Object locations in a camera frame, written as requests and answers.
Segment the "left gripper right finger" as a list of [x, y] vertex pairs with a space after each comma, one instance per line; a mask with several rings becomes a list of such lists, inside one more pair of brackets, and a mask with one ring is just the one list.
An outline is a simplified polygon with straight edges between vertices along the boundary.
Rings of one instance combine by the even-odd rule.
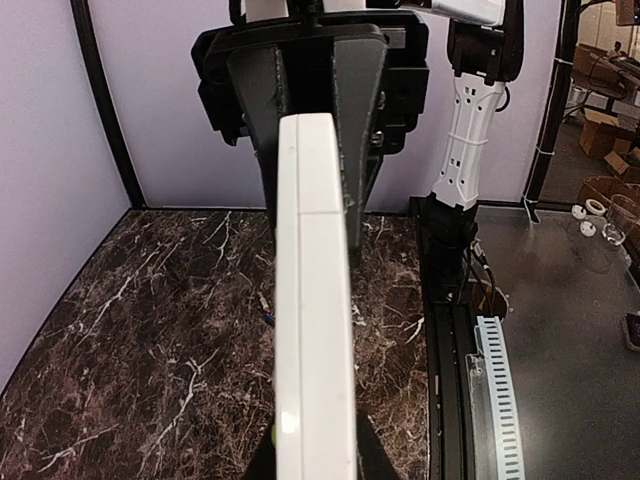
[[398, 480], [398, 474], [364, 412], [356, 415], [356, 433], [357, 479]]

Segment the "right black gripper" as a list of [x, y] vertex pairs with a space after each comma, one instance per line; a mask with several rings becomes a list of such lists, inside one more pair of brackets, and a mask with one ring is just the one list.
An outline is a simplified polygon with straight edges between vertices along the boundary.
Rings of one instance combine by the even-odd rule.
[[[364, 37], [370, 33], [380, 35]], [[332, 113], [347, 252], [357, 261], [368, 152], [397, 154], [416, 128], [428, 84], [427, 44], [428, 27], [417, 15], [390, 10], [265, 20], [198, 36], [191, 49], [198, 94], [227, 144], [250, 134], [272, 229], [280, 118]]]

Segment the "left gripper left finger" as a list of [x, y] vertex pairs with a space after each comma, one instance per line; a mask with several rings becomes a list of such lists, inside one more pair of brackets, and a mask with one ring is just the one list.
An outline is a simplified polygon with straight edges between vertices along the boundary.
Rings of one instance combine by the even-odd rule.
[[242, 476], [243, 480], [276, 479], [276, 448], [274, 447], [272, 439], [274, 426], [275, 424], [271, 422], [265, 429]]

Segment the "white remote control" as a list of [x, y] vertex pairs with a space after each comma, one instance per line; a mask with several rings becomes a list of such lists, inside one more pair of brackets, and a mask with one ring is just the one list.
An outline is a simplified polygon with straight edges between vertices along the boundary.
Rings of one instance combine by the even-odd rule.
[[349, 255], [329, 113], [280, 121], [275, 233], [276, 476], [354, 479]]

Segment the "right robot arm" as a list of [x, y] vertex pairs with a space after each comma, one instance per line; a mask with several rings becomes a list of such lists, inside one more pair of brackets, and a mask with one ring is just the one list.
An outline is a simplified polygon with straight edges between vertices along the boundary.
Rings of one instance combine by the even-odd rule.
[[233, 1], [231, 23], [196, 39], [198, 93], [224, 141], [248, 137], [261, 170], [285, 294], [344, 293], [365, 203], [385, 156], [424, 108], [421, 12], [449, 21], [452, 124], [420, 202], [422, 282], [462, 292], [477, 232], [479, 162], [508, 82], [521, 69], [519, 1]]

